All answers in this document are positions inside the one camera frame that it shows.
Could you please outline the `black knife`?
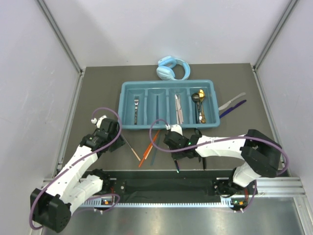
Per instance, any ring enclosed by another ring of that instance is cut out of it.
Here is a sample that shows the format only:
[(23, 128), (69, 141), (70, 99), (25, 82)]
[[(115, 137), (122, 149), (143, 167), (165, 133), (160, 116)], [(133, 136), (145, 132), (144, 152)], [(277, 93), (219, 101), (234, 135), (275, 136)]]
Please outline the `black knife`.
[(203, 170), (206, 170), (206, 167), (207, 167), (206, 158), (202, 158), (202, 167), (203, 167)]

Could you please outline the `iridescent knife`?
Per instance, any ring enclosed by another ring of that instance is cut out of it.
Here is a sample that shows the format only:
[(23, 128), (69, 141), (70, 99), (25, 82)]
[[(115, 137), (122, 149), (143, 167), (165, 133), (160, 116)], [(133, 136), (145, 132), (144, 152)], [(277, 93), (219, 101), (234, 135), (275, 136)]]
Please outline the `iridescent knife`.
[(177, 160), (174, 160), (175, 166), (176, 166), (176, 172), (180, 173), (180, 167), (179, 167), (179, 163)]

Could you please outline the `blue plastic cutlery tray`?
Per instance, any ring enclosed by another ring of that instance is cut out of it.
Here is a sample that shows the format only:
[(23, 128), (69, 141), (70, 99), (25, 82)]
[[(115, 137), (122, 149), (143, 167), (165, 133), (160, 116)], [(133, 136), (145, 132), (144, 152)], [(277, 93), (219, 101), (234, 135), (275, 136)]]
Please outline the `blue plastic cutlery tray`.
[[(191, 95), (202, 89), (206, 123), (196, 123), (195, 103)], [(121, 87), (118, 115), (123, 129), (149, 129), (156, 120), (156, 96), (159, 95), (159, 118), (177, 124), (175, 94), (180, 95), (181, 109), (186, 128), (215, 128), (220, 125), (219, 107), (213, 82), (210, 80), (133, 81)], [(139, 96), (138, 120), (134, 125), (134, 98)]]

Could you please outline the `black spoon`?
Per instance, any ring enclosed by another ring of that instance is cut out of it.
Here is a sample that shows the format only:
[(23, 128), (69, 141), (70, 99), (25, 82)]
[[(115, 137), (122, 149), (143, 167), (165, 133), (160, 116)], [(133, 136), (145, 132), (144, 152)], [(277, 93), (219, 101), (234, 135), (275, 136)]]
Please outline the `black spoon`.
[(191, 95), (191, 98), (192, 98), (192, 101), (195, 103), (196, 123), (198, 123), (199, 114), (198, 114), (198, 110), (197, 110), (197, 102), (200, 102), (200, 96), (199, 96), (198, 93), (193, 93), (193, 94)]

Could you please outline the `gold spoon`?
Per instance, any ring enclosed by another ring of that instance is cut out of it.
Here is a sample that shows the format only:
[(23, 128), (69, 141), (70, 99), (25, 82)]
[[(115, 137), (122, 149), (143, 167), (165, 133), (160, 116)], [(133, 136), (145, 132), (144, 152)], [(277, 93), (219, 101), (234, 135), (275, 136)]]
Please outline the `gold spoon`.
[(206, 118), (204, 114), (204, 107), (203, 107), (203, 101), (205, 99), (205, 93), (202, 89), (198, 91), (199, 97), (200, 97), (200, 123), (205, 124), (206, 123)]

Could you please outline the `light blue headphones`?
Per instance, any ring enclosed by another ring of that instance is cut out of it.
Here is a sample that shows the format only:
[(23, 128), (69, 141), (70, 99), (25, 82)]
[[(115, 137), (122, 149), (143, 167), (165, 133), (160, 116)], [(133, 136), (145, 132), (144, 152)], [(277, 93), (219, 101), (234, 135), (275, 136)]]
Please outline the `light blue headphones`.
[(187, 62), (182, 59), (166, 56), (158, 61), (158, 67), (156, 73), (161, 80), (177, 80), (173, 68), (176, 66), (182, 66), (184, 69), (184, 76), (181, 80), (187, 80), (190, 76), (191, 69)]

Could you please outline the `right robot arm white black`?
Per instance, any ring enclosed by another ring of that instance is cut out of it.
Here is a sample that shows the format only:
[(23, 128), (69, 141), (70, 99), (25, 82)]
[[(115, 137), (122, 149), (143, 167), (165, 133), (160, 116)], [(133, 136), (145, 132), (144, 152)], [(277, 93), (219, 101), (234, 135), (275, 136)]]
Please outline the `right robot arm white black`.
[(217, 183), (217, 194), (230, 197), (241, 193), (251, 182), (260, 177), (278, 176), (281, 146), (258, 130), (250, 129), (247, 134), (231, 138), (208, 137), (199, 130), (190, 138), (182, 134), (182, 128), (174, 125), (163, 141), (172, 151), (176, 161), (182, 158), (228, 157), (244, 163), (232, 170), (227, 181)]

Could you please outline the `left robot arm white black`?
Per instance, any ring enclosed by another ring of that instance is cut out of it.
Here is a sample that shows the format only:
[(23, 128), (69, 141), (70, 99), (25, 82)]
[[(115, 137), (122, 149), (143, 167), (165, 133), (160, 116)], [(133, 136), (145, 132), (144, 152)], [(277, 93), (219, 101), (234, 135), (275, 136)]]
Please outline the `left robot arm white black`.
[(112, 194), (109, 174), (96, 169), (87, 173), (103, 153), (113, 152), (124, 145), (117, 120), (102, 116), (93, 118), (95, 131), (84, 136), (64, 168), (43, 189), (34, 189), (30, 195), (29, 223), (47, 227), (57, 233), (69, 223), (75, 211), (97, 193)]

